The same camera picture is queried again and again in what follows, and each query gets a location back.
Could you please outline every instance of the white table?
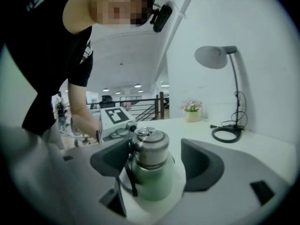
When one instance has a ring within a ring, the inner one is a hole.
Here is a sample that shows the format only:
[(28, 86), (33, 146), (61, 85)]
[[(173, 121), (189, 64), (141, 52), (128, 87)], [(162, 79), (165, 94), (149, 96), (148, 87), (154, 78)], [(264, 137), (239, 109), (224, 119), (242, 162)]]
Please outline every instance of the white table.
[(154, 127), (167, 133), (173, 156), (180, 156), (181, 138), (194, 139), (248, 153), (267, 165), (288, 184), (294, 184), (297, 173), (295, 145), (249, 131), (242, 132), (241, 139), (236, 143), (223, 143), (211, 136), (211, 124), (214, 123), (209, 120), (190, 123), (183, 118), (177, 118), (139, 122), (138, 127)]
[[(162, 201), (147, 202), (134, 199), (122, 190), (128, 220), (138, 224), (153, 224), (162, 218), (181, 199), (181, 193), (186, 181), (185, 169), (181, 161), (182, 138), (198, 140), (248, 153), (272, 169), (289, 185), (294, 184), (296, 179), (296, 153), (294, 145), (249, 131), (243, 132), (241, 139), (236, 143), (222, 143), (211, 136), (211, 124), (214, 123), (208, 120), (188, 123), (183, 118), (138, 123), (139, 128), (154, 127), (169, 135), (169, 151), (175, 159), (176, 172), (173, 190)], [(222, 138), (231, 138), (232, 134), (223, 133), (221, 134)]]

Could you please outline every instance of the man's hand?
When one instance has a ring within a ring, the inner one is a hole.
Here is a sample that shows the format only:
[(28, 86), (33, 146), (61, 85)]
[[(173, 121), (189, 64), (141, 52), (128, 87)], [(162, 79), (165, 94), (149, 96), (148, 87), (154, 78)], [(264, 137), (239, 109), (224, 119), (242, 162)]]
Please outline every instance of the man's hand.
[(86, 88), (68, 83), (72, 119), (82, 133), (97, 139), (98, 122), (86, 108)]

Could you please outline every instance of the gray lamp shade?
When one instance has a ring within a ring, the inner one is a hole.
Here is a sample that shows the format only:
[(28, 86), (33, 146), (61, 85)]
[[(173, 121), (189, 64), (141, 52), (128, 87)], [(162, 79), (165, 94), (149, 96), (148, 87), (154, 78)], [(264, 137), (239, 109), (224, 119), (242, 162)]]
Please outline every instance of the gray lamp shade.
[(221, 69), (227, 64), (227, 52), (223, 47), (200, 47), (195, 52), (195, 58), (201, 65), (212, 69)]

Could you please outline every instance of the staircase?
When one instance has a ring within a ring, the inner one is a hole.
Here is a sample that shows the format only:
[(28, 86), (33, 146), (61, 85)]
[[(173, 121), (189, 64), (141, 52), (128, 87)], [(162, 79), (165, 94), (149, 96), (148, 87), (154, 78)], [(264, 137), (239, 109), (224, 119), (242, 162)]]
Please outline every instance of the staircase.
[(147, 110), (145, 110), (144, 112), (142, 112), (140, 115), (138, 115), (135, 118), (135, 121), (137, 121), (137, 122), (151, 121), (151, 120), (155, 120), (155, 106), (154, 105), (150, 106)]

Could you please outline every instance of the lamp base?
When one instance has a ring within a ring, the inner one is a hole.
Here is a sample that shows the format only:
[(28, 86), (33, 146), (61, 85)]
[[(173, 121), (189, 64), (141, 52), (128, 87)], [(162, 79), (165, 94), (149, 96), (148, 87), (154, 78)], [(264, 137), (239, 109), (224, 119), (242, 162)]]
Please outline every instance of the lamp base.
[[(242, 128), (239, 125), (226, 125), (223, 127), (217, 127), (214, 130), (212, 130), (211, 135), (214, 139), (222, 142), (222, 143), (236, 143), (242, 136), (242, 130), (244, 130), (244, 128)], [(216, 132), (219, 131), (225, 131), (225, 132), (229, 132), (234, 134), (236, 137), (234, 139), (223, 139), (223, 138), (219, 138), (215, 135)]]

